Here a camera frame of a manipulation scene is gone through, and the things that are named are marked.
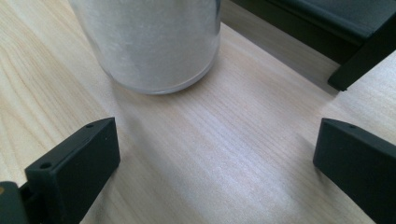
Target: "frosted glass jar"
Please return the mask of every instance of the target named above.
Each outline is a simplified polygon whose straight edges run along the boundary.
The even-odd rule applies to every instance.
[[[220,0],[69,0],[106,73],[141,93],[198,81],[219,51]]]

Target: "wooden table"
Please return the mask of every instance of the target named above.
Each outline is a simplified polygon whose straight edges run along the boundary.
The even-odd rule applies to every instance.
[[[335,69],[266,26],[304,57],[305,71]],[[83,223],[371,223],[312,158],[323,117],[396,143],[395,62],[393,53],[331,94],[222,24],[207,76],[147,96],[105,75],[67,1],[3,0],[1,180],[23,184],[31,162],[84,124],[115,117],[120,167]]]

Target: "jar base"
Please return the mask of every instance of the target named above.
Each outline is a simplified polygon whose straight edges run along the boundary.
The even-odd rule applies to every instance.
[[[146,95],[164,95],[164,94],[169,94],[169,93],[173,93],[173,92],[176,92],[176,91],[184,90],[184,89],[188,88],[189,86],[191,86],[192,84],[194,84],[195,82],[199,81],[202,77],[204,77],[207,74],[207,72],[209,72],[210,68],[212,68],[218,53],[219,53],[219,49],[216,50],[216,53],[215,53],[213,59],[211,60],[210,64],[204,70],[202,70],[202,72],[198,73],[195,77],[192,77],[189,80],[187,80],[187,81],[185,81],[185,82],[183,82],[181,84],[178,84],[176,86],[165,88],[165,89],[162,89],[162,90],[145,90],[145,89],[139,89],[139,88],[135,88],[135,87],[130,87],[130,86],[127,86],[125,84],[122,84],[122,83],[118,82],[110,74],[108,74],[108,76],[112,77],[112,79],[114,81],[116,81],[117,83],[119,83],[122,87],[124,87],[124,88],[126,88],[128,90],[131,90],[131,91],[135,91],[135,92],[146,94]]]

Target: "light wood surface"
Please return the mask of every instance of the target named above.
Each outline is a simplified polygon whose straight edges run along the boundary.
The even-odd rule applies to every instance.
[[[336,66],[263,25],[305,71]],[[2,0],[1,180],[23,184],[31,162],[115,117],[120,167],[83,223],[372,223],[312,158],[323,117],[396,144],[395,62],[331,94],[222,24],[207,76],[147,96],[105,75],[67,1]]]

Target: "white powder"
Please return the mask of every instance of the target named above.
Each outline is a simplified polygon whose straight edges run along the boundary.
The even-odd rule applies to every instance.
[[[69,0],[104,70],[143,93],[183,89],[219,48],[219,0]]]

